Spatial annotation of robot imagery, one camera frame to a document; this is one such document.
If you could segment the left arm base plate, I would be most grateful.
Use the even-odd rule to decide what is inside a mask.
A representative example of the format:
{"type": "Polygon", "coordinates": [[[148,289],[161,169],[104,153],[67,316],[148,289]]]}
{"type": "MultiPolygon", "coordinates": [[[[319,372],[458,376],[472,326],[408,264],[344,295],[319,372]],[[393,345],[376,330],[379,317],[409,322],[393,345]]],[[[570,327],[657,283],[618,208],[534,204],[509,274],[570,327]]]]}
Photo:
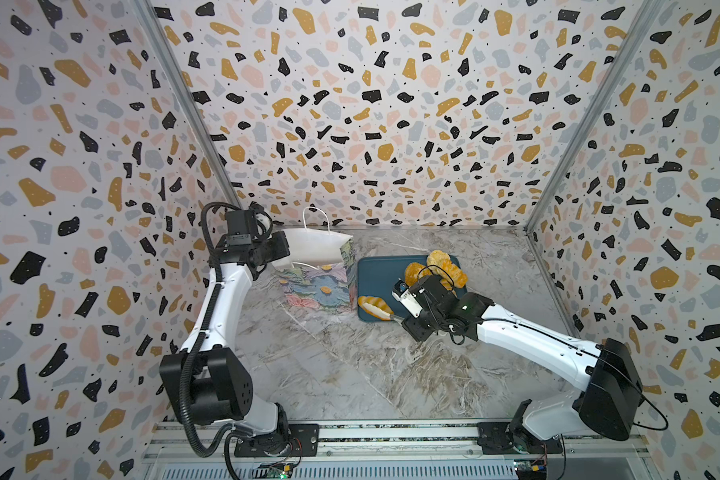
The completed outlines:
{"type": "Polygon", "coordinates": [[[289,424],[287,427],[278,427],[273,433],[238,443],[234,454],[237,458],[315,457],[319,439],[319,424],[289,424]]]}

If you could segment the floral paper gift bag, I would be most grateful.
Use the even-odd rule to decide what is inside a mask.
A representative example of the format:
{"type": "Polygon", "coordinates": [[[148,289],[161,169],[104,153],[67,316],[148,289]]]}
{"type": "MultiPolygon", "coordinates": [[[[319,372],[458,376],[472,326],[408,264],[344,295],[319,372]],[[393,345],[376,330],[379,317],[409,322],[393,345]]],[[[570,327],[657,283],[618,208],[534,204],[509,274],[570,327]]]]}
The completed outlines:
{"type": "Polygon", "coordinates": [[[357,306],[354,237],[330,225],[311,228],[308,215],[329,216],[317,207],[302,210],[302,225],[282,231],[290,253],[272,263],[288,305],[344,313],[357,306]]]}

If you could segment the large seeded oval loaf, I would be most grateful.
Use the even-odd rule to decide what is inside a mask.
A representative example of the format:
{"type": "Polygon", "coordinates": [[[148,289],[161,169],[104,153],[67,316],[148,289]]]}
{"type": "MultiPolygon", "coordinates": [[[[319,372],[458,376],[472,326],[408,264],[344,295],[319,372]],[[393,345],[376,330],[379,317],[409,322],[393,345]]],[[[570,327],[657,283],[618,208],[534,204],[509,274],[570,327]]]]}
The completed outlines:
{"type": "Polygon", "coordinates": [[[429,270],[425,265],[412,262],[407,265],[404,271],[404,282],[408,287],[413,286],[423,276],[430,275],[429,270]]]}

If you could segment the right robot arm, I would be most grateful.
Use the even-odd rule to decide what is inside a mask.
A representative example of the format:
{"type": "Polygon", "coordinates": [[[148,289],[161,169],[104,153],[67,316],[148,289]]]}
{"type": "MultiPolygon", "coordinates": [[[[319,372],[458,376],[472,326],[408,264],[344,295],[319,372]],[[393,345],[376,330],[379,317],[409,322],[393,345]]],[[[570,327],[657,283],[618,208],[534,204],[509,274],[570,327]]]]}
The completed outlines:
{"type": "Polygon", "coordinates": [[[425,276],[398,281],[393,297],[407,310],[402,327],[418,342],[435,332],[512,351],[558,375],[570,388],[544,400],[520,403],[508,422],[483,422],[478,444],[486,454],[560,453],[566,435],[614,441],[631,436],[643,389],[625,344],[577,339],[526,320],[492,299],[458,295],[425,276]]]}

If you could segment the striped croissant roll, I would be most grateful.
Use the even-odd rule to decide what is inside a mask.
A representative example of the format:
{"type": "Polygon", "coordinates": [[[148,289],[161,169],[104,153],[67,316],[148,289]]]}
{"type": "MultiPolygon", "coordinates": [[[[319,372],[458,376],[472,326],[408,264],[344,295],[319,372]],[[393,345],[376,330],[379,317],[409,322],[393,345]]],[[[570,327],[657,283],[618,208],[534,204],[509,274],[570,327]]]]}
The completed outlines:
{"type": "Polygon", "coordinates": [[[394,315],[393,310],[379,297],[360,296],[358,306],[363,312],[378,320],[390,321],[394,315]]]}

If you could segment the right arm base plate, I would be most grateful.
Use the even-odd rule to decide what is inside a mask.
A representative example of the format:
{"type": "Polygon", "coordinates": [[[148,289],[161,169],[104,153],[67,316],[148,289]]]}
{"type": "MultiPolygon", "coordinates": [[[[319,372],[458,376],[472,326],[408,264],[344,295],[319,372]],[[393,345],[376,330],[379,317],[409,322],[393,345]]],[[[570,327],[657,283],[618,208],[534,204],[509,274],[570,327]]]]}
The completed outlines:
{"type": "Polygon", "coordinates": [[[562,442],[556,439],[539,440],[523,426],[513,427],[510,422],[480,422],[477,424],[477,444],[484,455],[562,454],[562,442]]]}

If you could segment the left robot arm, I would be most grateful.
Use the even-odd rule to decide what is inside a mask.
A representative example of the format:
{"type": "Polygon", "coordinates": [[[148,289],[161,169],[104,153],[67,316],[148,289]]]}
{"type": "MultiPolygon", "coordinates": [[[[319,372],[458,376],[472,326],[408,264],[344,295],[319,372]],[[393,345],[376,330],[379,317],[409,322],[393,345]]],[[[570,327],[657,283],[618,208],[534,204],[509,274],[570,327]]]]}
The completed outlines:
{"type": "Polygon", "coordinates": [[[197,322],[181,348],[163,357],[159,374],[176,418],[196,455],[211,456],[233,437],[270,455],[290,441],[282,406],[254,393],[234,353],[244,300],[260,270],[290,254],[285,234],[210,250],[210,283],[197,322]]]}

